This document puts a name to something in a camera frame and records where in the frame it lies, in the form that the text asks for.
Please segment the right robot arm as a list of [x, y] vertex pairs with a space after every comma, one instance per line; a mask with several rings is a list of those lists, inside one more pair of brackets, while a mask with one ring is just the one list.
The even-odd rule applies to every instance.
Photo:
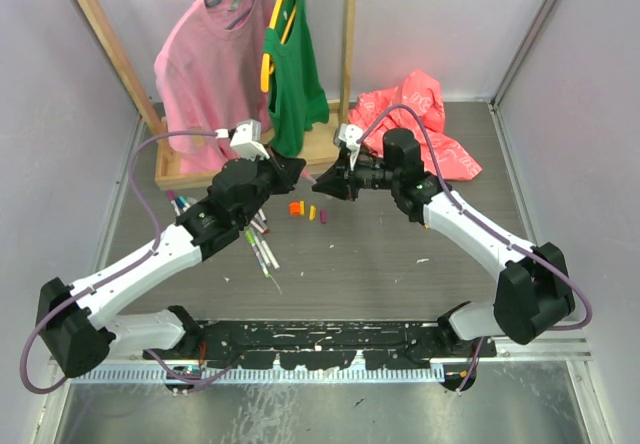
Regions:
[[362, 148], [362, 135], [355, 125], [339, 127], [334, 138], [338, 158], [313, 191], [354, 201], [362, 190], [387, 190], [410, 221], [449, 238], [496, 281], [493, 301], [464, 302], [438, 318], [444, 354], [462, 357], [481, 337], [506, 336], [526, 345], [574, 311], [566, 262], [557, 246], [536, 246], [477, 214], [449, 184], [425, 170], [410, 131], [386, 132], [380, 157]]

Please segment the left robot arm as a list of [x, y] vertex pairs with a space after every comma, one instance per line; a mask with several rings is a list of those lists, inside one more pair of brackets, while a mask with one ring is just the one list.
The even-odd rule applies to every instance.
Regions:
[[60, 278], [46, 282], [36, 328], [64, 376], [88, 373], [129, 342], [138, 349], [166, 349], [178, 360], [194, 357], [200, 336], [184, 309], [149, 315], [144, 320], [150, 330], [132, 333], [117, 326], [117, 315], [156, 285], [232, 244], [271, 196], [294, 189], [305, 165], [278, 154], [229, 161], [206, 196], [145, 246], [72, 284]]

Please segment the grey capped white marker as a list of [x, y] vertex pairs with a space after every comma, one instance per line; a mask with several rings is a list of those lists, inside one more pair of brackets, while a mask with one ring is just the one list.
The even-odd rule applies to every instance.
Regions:
[[275, 270], [279, 270], [280, 264], [262, 234], [254, 228], [251, 228], [250, 231], [266, 265]]

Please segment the orange highlighter cap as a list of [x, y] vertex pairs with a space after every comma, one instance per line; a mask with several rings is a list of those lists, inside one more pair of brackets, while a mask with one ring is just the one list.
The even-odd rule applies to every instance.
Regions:
[[299, 201], [293, 201], [289, 204], [289, 214], [291, 216], [301, 216], [299, 210]]

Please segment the pink pen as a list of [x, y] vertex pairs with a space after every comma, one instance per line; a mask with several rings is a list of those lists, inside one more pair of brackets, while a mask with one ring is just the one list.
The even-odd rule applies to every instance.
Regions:
[[311, 176], [309, 173], [303, 173], [302, 177], [308, 182], [310, 182], [312, 185], [315, 185], [317, 183], [316, 179], [313, 176]]

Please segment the green capped marker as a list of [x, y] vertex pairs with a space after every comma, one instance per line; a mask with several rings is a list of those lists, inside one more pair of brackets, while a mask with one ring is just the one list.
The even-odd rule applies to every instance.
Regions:
[[260, 250], [259, 250], [259, 247], [258, 247], [258, 245], [256, 243], [255, 238], [253, 237], [253, 234], [252, 234], [251, 230], [250, 229], [245, 230], [244, 234], [245, 234], [245, 237], [246, 237], [249, 245], [252, 248], [252, 251], [254, 252], [254, 255], [256, 256], [256, 258], [258, 260], [258, 263], [259, 263], [259, 266], [261, 268], [262, 273], [264, 274], [264, 276], [266, 278], [269, 278], [270, 277], [270, 273], [269, 273], [268, 267], [267, 267], [267, 265], [266, 265], [266, 263], [264, 261], [264, 258], [262, 256]]

